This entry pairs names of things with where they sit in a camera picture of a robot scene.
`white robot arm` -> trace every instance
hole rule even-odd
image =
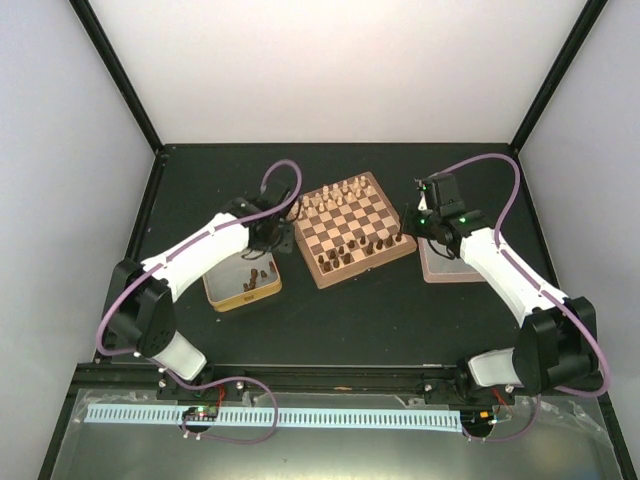
[[[545,281],[502,236],[496,236],[481,212],[468,212],[451,173],[420,180],[418,189],[420,203],[408,212],[405,231],[436,240],[475,268],[521,329],[515,347],[458,362],[459,393],[514,385],[537,394],[595,372],[598,361],[593,349],[551,299],[587,324],[592,334],[593,306],[584,298],[568,298]]]

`black table surface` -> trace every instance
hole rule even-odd
[[[370,171],[402,212],[416,200],[415,178],[473,155],[509,154],[504,144],[170,145],[167,151],[140,260],[183,240],[230,199],[256,194],[265,170],[282,158],[300,165],[302,192]],[[286,168],[274,175],[294,181]],[[487,160],[457,178],[468,208],[495,221],[513,185],[511,167]],[[550,279],[530,205],[521,189],[503,234]],[[226,365],[452,365],[516,339],[513,316],[486,283],[427,284],[417,251],[323,290],[297,248],[276,255],[276,263],[282,291],[226,313],[216,312],[202,281],[195,282],[176,304],[180,332],[210,361]]]

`white wall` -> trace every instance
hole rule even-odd
[[[65,1],[0,3],[0,478],[36,478],[153,156]]]
[[[585,0],[92,0],[172,142],[508,142]]]
[[[596,306],[612,400],[640,465],[640,2],[609,2],[522,159],[568,293]]]

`chess square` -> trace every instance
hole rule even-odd
[[[351,255],[353,255],[353,259],[356,262],[364,260],[364,258],[365,258],[364,251],[362,251],[362,249],[360,249],[360,248],[357,249],[357,250],[354,250],[353,252],[351,252]]]

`chessboard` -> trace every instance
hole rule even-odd
[[[292,209],[296,242],[318,288],[416,250],[370,172],[305,194]]]

